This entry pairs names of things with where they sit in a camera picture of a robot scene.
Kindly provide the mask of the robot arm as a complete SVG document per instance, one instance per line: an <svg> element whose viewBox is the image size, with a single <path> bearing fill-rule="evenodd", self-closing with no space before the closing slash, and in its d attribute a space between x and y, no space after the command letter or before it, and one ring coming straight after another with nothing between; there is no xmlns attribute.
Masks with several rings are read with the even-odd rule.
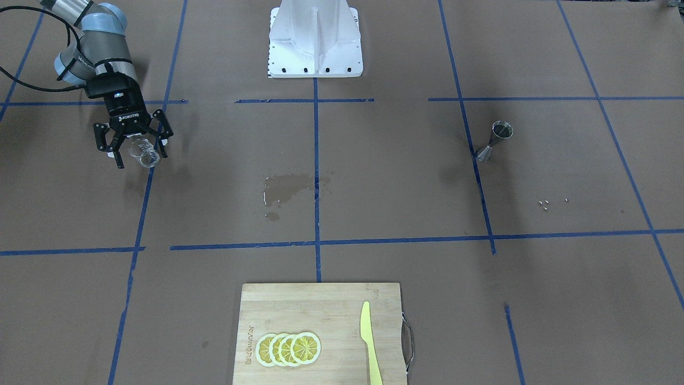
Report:
<svg viewBox="0 0 684 385"><path fill-rule="evenodd" d="M54 61L58 80L83 88L90 99L101 98L107 124L93 124L96 147L124 168L120 153L126 141L129 155L144 168L154 168L167 156L173 130L163 110L149 113L126 40L127 17L112 3L42 1L42 7L76 30Z"/></svg>

